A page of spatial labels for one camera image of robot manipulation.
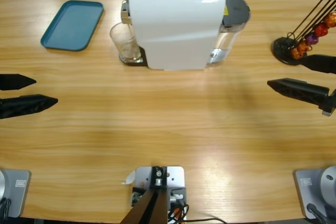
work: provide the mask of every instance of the sticker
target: sticker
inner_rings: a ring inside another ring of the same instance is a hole
[[[311,186],[311,179],[310,178],[302,178],[301,179],[301,185],[303,186]]]
[[[15,187],[26,187],[26,180],[17,180],[15,183]]]
[[[224,9],[224,16],[228,16],[229,15],[229,10],[227,9],[227,6],[225,6]]]

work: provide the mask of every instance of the metal mount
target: metal mount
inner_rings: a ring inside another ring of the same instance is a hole
[[[135,171],[135,185],[131,198],[134,206],[150,188],[166,188],[168,210],[171,204],[186,204],[184,169],[180,166],[141,166]]]
[[[309,211],[313,204],[321,214],[330,219],[336,217],[336,166],[327,169],[298,170],[294,174],[302,213],[308,219],[316,219]]]
[[[19,217],[22,213],[30,172],[27,170],[1,170],[0,169],[0,201],[3,198],[12,201],[9,207],[9,217]]]

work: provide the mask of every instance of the plastic tray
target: plastic tray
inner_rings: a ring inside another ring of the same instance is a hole
[[[80,51],[87,47],[103,12],[98,2],[65,2],[41,38],[47,48]]]

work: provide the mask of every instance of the white coffee machine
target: white coffee machine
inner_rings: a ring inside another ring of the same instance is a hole
[[[225,0],[124,1],[121,19],[132,25],[141,52],[141,60],[129,65],[204,69],[218,37],[224,8]]]

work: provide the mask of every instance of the wooden table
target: wooden table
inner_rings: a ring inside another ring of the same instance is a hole
[[[80,52],[47,50],[40,38],[67,0],[0,0],[1,73],[37,83],[1,98],[41,93],[52,108],[0,121],[0,166],[28,169],[24,217],[118,222],[130,209],[138,166],[185,168],[190,218],[228,222],[302,218],[292,173],[336,163],[336,115],[281,96],[267,80],[336,87],[336,77],[286,66],[270,44],[318,0],[246,0],[251,20],[225,62],[204,71],[128,67],[109,37],[122,0]],[[313,52],[334,54],[335,35]]]

